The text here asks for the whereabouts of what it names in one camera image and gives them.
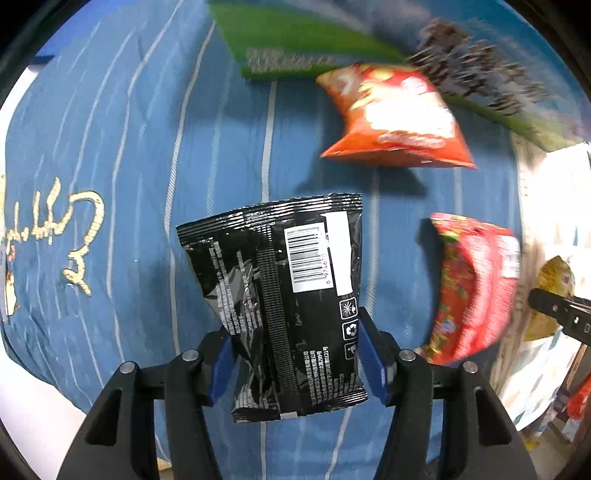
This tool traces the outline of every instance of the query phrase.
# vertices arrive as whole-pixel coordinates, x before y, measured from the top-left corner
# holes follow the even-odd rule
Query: chip bag
[[[519,242],[513,233],[467,217],[434,213],[444,243],[440,304],[421,354],[449,364],[494,343],[509,320],[519,279]]]
[[[345,118],[321,156],[390,167],[476,168],[453,114],[419,71],[356,63],[316,81]]]
[[[241,356],[232,417],[364,402],[357,366],[359,194],[243,207],[177,227],[203,297]]]
[[[548,260],[540,270],[536,286],[562,297],[572,298],[574,295],[574,278],[569,264],[562,260],[559,255]],[[557,329],[558,322],[556,320],[533,310],[523,340],[529,342],[546,338],[554,335]]]

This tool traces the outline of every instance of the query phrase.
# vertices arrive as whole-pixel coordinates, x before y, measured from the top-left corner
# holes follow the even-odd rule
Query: barcode
[[[332,288],[324,223],[286,228],[284,234],[294,293]]]

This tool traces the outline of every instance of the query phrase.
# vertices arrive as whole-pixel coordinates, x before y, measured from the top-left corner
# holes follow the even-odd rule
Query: metal bolt
[[[478,365],[476,365],[474,362],[464,362],[463,367],[464,370],[469,374],[475,374],[478,372]]]
[[[416,357],[417,354],[412,350],[400,350],[400,360],[404,360],[405,362],[412,362]]]
[[[199,358],[199,352],[196,350],[185,350],[183,352],[183,360],[185,360],[186,362],[192,362],[193,360],[196,360],[197,358]]]
[[[119,371],[122,374],[130,374],[134,370],[135,370],[135,363],[133,363],[133,362],[125,362],[125,363],[121,364],[121,366],[119,367]]]

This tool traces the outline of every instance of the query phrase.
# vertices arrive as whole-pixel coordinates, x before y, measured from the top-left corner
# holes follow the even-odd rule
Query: blue striped fabric
[[[9,262],[17,308],[2,325],[11,356],[88,411],[122,361],[168,362],[218,328],[176,225],[335,191],[364,194],[362,303],[401,346],[421,345],[440,274],[424,219],[462,213],[521,234],[509,132],[454,112],[477,171],[320,160],[342,132],[329,98],[312,80],[245,81],[201,2],[146,0],[101,19],[40,73],[9,130],[6,217],[14,229],[18,202],[21,232]],[[63,231],[43,238],[48,198]],[[80,259],[73,284],[62,270],[79,271]],[[392,416],[371,399],[233,424],[231,401],[228,392],[206,417],[224,478],[235,480],[370,478]],[[160,407],[158,454],[168,458]],[[440,429],[437,404],[431,458]]]

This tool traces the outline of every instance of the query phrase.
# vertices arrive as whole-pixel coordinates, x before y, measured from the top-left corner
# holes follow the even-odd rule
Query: red plastic bag
[[[570,397],[569,402],[566,404],[566,413],[569,414],[570,418],[575,420],[583,418],[589,394],[591,394],[591,374],[587,375],[577,393]]]
[[[321,156],[392,167],[476,168],[453,114],[419,71],[356,63],[320,75],[345,119]]]
[[[477,353],[502,334],[519,279],[519,242],[511,230],[472,218],[434,213],[444,243],[440,304],[421,353],[449,364]]]

